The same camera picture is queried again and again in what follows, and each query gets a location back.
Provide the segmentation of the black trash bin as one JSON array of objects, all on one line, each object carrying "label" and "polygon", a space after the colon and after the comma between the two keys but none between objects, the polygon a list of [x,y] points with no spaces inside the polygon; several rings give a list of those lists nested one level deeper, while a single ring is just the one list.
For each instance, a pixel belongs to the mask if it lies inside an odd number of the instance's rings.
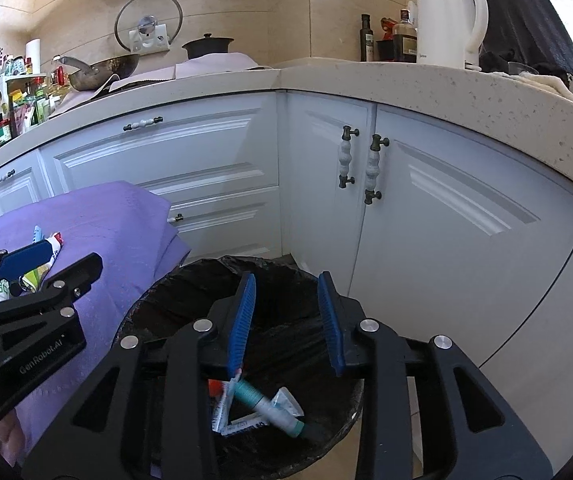
[{"label": "black trash bin", "polygon": [[232,296],[241,276],[256,278],[256,304],[243,360],[243,376],[272,396],[287,388],[306,424],[325,430],[313,442],[289,437],[275,426],[230,437],[215,436],[218,472],[224,479],[282,479],[323,458],[352,430],[364,386],[335,375],[323,336],[317,280],[289,257],[224,256],[176,266],[131,306],[114,338],[154,340],[208,315],[213,303]]}]

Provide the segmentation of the white tube wrapper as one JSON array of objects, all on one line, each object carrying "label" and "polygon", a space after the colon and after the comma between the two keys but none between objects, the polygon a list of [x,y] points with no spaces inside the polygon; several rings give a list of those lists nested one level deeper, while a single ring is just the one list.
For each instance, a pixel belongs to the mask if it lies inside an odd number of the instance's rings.
[{"label": "white tube wrapper", "polygon": [[[240,375],[229,380],[229,382],[222,382],[221,380],[209,379],[208,381],[208,394],[215,400],[215,408],[212,417],[212,430],[216,434],[224,437],[230,437],[234,434],[241,434],[241,432],[257,429],[260,427],[273,426],[270,422],[249,408],[250,413],[242,417],[231,419],[230,412],[232,409],[233,401],[236,400],[234,396],[233,387],[236,382],[239,382]],[[274,405],[280,405],[285,411],[294,415],[298,420],[303,422],[304,416],[303,408],[297,402],[288,388],[282,387],[277,393],[269,399]]]}]

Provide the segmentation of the teal white marker tube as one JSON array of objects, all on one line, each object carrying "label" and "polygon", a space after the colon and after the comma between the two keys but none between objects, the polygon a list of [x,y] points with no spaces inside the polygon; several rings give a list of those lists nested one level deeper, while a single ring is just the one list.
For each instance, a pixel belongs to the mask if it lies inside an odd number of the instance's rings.
[{"label": "teal white marker tube", "polygon": [[274,405],[261,392],[244,380],[239,380],[233,387],[236,400],[246,408],[262,415],[267,422],[276,426],[292,438],[297,438],[304,429],[304,424],[294,415],[285,411],[280,405]]}]

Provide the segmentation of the dark curtain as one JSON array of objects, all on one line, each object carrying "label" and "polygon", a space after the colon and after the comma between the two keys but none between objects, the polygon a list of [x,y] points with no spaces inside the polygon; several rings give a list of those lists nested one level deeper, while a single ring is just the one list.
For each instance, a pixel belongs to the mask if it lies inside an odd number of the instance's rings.
[{"label": "dark curtain", "polygon": [[573,74],[573,41],[550,0],[487,0],[488,26],[480,54],[486,73],[511,63],[565,78]]}]

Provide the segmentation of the dark sauce bottle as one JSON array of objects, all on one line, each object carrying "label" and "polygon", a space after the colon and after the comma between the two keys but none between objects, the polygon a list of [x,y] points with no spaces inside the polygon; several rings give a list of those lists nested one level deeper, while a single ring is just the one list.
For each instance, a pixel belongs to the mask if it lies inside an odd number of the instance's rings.
[{"label": "dark sauce bottle", "polygon": [[408,9],[401,9],[399,21],[394,25],[393,47],[396,62],[417,62],[417,30],[410,21]]}]

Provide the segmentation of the white electric kettle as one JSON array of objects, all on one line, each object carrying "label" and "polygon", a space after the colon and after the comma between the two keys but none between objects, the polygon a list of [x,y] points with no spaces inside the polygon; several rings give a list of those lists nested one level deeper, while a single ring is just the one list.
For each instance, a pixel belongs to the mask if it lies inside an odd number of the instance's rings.
[{"label": "white electric kettle", "polygon": [[417,0],[417,63],[481,70],[487,0]]}]

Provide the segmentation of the purple tablecloth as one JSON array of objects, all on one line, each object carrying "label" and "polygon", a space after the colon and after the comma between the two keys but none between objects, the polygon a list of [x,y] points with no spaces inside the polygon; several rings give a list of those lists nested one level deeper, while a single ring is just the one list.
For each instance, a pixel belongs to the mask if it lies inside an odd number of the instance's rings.
[{"label": "purple tablecloth", "polygon": [[104,358],[131,305],[189,254],[169,209],[113,182],[0,217],[0,478]]}]

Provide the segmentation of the spice rack with jars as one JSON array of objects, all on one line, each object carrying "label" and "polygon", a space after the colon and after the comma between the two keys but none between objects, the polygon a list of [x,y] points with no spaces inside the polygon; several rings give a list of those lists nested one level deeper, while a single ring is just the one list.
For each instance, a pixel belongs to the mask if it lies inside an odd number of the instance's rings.
[{"label": "spice rack with jars", "polygon": [[30,40],[25,55],[0,47],[0,148],[46,122],[72,87],[66,71],[41,71],[41,42]]}]

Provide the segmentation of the black pot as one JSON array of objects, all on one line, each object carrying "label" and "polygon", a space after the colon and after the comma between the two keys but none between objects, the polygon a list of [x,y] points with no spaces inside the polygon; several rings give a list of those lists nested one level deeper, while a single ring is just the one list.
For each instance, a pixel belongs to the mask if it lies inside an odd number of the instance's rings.
[{"label": "black pot", "polygon": [[228,53],[234,41],[229,37],[214,37],[210,32],[200,39],[187,42],[182,47],[187,51],[189,60],[213,53]]}]

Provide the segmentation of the green white crumpled packet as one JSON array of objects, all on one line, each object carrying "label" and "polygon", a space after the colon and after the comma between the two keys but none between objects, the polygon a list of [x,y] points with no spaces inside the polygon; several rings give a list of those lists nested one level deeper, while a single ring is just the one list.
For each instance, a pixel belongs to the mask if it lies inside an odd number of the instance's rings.
[{"label": "green white crumpled packet", "polygon": [[63,247],[62,234],[60,232],[54,232],[46,238],[46,241],[51,246],[51,257],[47,262],[40,264],[36,269],[29,271],[20,278],[18,284],[20,284],[22,292],[36,292],[40,289],[42,282],[46,279],[55,260],[59,257]]}]

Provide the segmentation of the dark olive oil bottle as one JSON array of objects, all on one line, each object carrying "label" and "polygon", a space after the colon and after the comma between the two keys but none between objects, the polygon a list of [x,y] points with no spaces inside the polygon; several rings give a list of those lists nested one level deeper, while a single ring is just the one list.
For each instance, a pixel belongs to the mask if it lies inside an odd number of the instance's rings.
[{"label": "dark olive oil bottle", "polygon": [[373,32],[370,24],[370,15],[361,15],[361,28],[359,32],[360,61],[373,61]]}]

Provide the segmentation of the metal wok pan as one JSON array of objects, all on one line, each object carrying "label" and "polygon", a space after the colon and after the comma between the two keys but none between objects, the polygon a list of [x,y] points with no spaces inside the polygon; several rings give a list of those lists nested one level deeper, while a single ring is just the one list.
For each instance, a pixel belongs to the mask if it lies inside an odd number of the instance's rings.
[{"label": "metal wok pan", "polygon": [[69,55],[55,55],[52,61],[76,68],[75,73],[68,75],[70,85],[75,90],[94,91],[102,87],[113,75],[119,79],[130,77],[138,67],[140,55],[119,55],[93,64],[87,64]]}]

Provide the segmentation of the glass pot lid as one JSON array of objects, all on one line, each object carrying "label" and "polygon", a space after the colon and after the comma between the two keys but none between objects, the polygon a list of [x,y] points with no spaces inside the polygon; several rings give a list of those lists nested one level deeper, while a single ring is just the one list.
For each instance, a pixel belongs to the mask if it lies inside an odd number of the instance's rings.
[{"label": "glass pot lid", "polygon": [[128,0],[116,14],[113,36],[128,53],[166,53],[182,29],[183,18],[178,0]]}]

